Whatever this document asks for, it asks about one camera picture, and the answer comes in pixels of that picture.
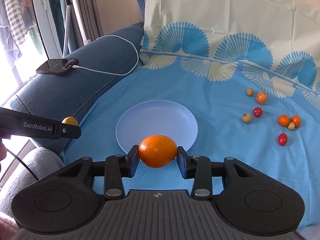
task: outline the screw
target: screw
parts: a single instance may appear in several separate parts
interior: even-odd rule
[[[111,188],[107,190],[106,194],[109,197],[119,197],[122,194],[122,191],[117,188]]]
[[[210,195],[210,191],[205,188],[199,188],[195,190],[195,195],[197,197],[207,197]]]

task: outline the round plate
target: round plate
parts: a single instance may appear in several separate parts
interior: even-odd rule
[[[184,106],[153,100],[131,107],[121,116],[116,127],[117,142],[125,153],[151,135],[168,136],[187,151],[197,138],[198,124]]]

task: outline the charging cable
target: charging cable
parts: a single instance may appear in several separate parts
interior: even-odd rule
[[[134,46],[134,44],[133,44],[131,41],[128,41],[128,40],[126,40],[125,38],[122,38],[122,37],[117,36],[117,35],[106,35],[106,36],[103,36],[103,37],[117,37],[117,38],[120,38],[121,40],[124,40],[124,41],[129,42],[129,43],[134,47],[134,50],[136,51],[136,54],[137,54],[137,62],[136,62],[136,64],[133,66],[133,68],[132,68],[128,73],[126,73],[126,74],[109,73],[109,72],[94,70],[94,69],[90,69],[90,68],[86,68],[86,67],[81,67],[81,66],[77,66],[77,65],[73,65],[72,68],[83,68],[83,69],[85,69],[85,70],[89,70],[89,71],[93,71],[93,72],[97,72],[97,73],[114,75],[114,76],[127,76],[127,75],[129,75],[129,74],[135,69],[135,67],[138,65],[138,62],[139,62],[139,53],[138,53],[138,50],[136,49],[136,47]]]

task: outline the white cable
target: white cable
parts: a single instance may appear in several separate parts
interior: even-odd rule
[[[66,57],[66,55],[68,55],[70,16],[71,16],[71,5],[67,5],[65,31],[64,31],[64,43],[63,43],[63,54],[62,54],[63,58]]]
[[[117,38],[120,38],[124,41],[127,41],[129,42],[133,47],[134,47],[134,50],[136,51],[136,54],[137,54],[137,62],[136,64],[133,66],[133,68],[126,74],[114,74],[114,73],[109,73],[109,72],[103,72],[103,71],[99,71],[99,70],[94,70],[94,69],[90,69],[90,68],[86,68],[86,67],[81,67],[81,66],[77,66],[77,65],[73,65],[72,68],[83,68],[85,70],[90,70],[90,71],[93,71],[93,72],[97,72],[97,73],[103,73],[103,74],[109,74],[109,75],[114,75],[114,76],[127,76],[129,75],[134,69],[135,67],[138,65],[138,62],[139,62],[139,53],[138,53],[138,50],[137,48],[134,46],[134,44],[131,42],[131,41],[128,41],[126,40],[125,38],[122,38],[120,36],[117,36],[117,35],[106,35],[106,36],[102,36],[102,37],[117,37]]]

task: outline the plaid shirt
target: plaid shirt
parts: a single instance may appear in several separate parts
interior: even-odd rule
[[[17,45],[26,40],[27,30],[24,25],[19,0],[4,0],[10,25],[10,32]]]

